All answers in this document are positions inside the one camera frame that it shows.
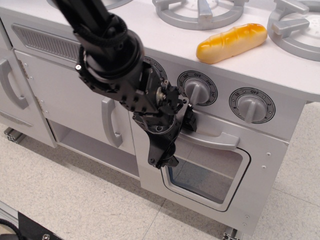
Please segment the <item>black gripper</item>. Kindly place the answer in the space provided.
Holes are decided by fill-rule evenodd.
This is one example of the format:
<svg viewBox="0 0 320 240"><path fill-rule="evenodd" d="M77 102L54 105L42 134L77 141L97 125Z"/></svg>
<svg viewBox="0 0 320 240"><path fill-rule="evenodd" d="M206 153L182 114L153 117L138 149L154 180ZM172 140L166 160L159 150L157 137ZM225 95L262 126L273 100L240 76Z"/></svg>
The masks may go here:
<svg viewBox="0 0 320 240"><path fill-rule="evenodd" d="M174 156L176 152L175 141L181 129L192 132L197 131L197 119L193 112L193 106L187 97L178 100L178 112L170 117L169 125L148 124L144 116L135 112L133 120L141 127L149 137L148 163L160 169L164 166L176 167L179 161Z"/></svg>

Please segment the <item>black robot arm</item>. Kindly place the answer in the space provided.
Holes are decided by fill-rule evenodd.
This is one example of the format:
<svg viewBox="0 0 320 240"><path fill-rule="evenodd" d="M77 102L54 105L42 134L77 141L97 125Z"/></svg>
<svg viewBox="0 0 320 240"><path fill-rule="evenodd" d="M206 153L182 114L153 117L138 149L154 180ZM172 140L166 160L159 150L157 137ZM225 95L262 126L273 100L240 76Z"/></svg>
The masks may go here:
<svg viewBox="0 0 320 240"><path fill-rule="evenodd" d="M118 101L147 133L148 163L176 167L182 127L196 130L189 100L145 60L139 36L100 0L56 0L80 42L76 71L95 93Z"/></svg>

